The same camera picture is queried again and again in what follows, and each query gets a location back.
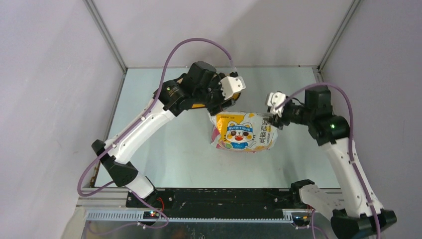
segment cat ear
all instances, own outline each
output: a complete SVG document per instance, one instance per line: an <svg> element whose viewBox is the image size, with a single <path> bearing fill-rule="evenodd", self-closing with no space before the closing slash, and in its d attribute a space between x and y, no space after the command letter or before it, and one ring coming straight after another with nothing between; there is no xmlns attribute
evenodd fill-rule
<svg viewBox="0 0 422 239"><path fill-rule="evenodd" d="M252 124L251 123L244 123L242 125L245 126L246 128L252 128Z"/></svg>

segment white wall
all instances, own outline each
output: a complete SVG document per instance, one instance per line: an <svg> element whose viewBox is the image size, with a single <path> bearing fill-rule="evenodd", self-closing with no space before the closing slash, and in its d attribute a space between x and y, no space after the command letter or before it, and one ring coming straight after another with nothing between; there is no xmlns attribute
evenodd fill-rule
<svg viewBox="0 0 422 239"><path fill-rule="evenodd" d="M122 72L83 1L0 3L0 238L57 239Z"/></svg>
<svg viewBox="0 0 422 239"><path fill-rule="evenodd" d="M392 239L421 238L421 12L420 0L363 1L323 71L351 97L362 166L398 218Z"/></svg>
<svg viewBox="0 0 422 239"><path fill-rule="evenodd" d="M191 37L225 46L237 65L316 65L352 0L97 0L128 67L163 66ZM205 60L228 65L223 53L191 43L171 66Z"/></svg>

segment snack bag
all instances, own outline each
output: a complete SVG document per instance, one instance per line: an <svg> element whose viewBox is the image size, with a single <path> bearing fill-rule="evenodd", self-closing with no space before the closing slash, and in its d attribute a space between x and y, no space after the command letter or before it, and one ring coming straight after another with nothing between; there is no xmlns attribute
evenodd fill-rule
<svg viewBox="0 0 422 239"><path fill-rule="evenodd" d="M210 116L214 124L211 145L236 152L270 149L277 139L277 128L268 123L268 118L267 115L245 112L222 112Z"/></svg>

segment red wire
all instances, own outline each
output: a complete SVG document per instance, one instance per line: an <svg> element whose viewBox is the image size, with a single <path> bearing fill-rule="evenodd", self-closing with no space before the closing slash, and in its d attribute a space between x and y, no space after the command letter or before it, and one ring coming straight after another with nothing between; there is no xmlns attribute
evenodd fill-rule
<svg viewBox="0 0 422 239"><path fill-rule="evenodd" d="M164 201L162 198L157 198L157 201L161 202L161 205L163 206L163 208L161 209L161 211L164 211Z"/></svg>

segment cat food bag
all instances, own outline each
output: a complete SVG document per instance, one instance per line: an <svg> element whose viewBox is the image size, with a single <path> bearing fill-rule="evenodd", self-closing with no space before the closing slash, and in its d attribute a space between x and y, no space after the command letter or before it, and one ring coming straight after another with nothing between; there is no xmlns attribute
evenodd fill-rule
<svg viewBox="0 0 422 239"><path fill-rule="evenodd" d="M213 117L211 145L236 152L260 152L274 146L277 128L268 123L268 115L222 112Z"/></svg>

